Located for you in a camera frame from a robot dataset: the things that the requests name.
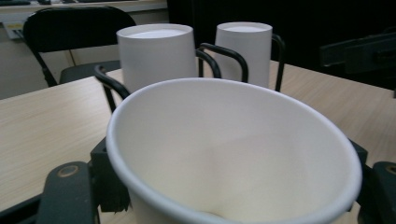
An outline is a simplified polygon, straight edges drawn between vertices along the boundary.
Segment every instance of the white paper cup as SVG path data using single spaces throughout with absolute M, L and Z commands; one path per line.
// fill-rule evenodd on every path
M 268 88 L 271 60 L 272 27 L 257 22 L 228 22 L 220 24 L 216 45 L 238 52 L 247 61 L 248 83 Z M 241 80 L 240 65 L 233 59 L 217 54 L 222 77 Z
M 136 91 L 113 114 L 106 146 L 139 224 L 330 223 L 361 186 L 357 154 L 329 120 L 224 79 Z
M 133 92 L 159 81 L 197 77 L 190 26 L 148 24 L 117 32 L 126 88 Z

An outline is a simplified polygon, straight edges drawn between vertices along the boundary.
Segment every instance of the wall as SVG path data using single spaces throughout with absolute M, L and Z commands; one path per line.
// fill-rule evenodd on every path
M 168 22 L 166 9 L 130 14 L 136 24 Z M 109 46 L 74 50 L 73 56 L 79 63 L 91 63 L 117 60 L 119 53 L 117 46 Z M 58 80 L 62 69 L 72 65 L 68 52 L 47 53 L 43 57 Z M 9 39 L 3 24 L 0 23 L 0 100 L 47 87 L 38 62 L 31 51 L 23 41 Z

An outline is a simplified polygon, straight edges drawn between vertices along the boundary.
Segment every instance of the wooden table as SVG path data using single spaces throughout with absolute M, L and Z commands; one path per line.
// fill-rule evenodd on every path
M 271 63 L 275 86 L 277 63 Z M 121 71 L 110 73 L 121 79 Z M 287 65 L 283 93 L 311 105 L 369 151 L 368 165 L 396 162 L 392 91 Z M 0 211 L 39 194 L 47 174 L 88 161 L 110 118 L 94 77 L 0 101 Z M 357 223 L 359 207 L 336 223 Z M 132 212 L 102 214 L 102 223 L 134 223 Z

